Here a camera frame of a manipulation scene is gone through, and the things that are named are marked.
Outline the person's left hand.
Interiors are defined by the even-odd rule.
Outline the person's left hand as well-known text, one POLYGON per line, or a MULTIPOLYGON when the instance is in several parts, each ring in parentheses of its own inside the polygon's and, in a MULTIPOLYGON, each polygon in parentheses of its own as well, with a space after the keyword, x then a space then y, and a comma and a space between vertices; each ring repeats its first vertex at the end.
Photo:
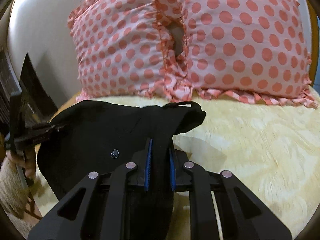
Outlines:
POLYGON ((36 173, 36 153, 35 148, 30 148, 25 151, 26 157, 18 156, 16 153, 11 153, 10 150, 6 151, 7 159, 10 166, 15 168, 17 165, 25 170, 25 176, 29 179, 35 178, 36 173))

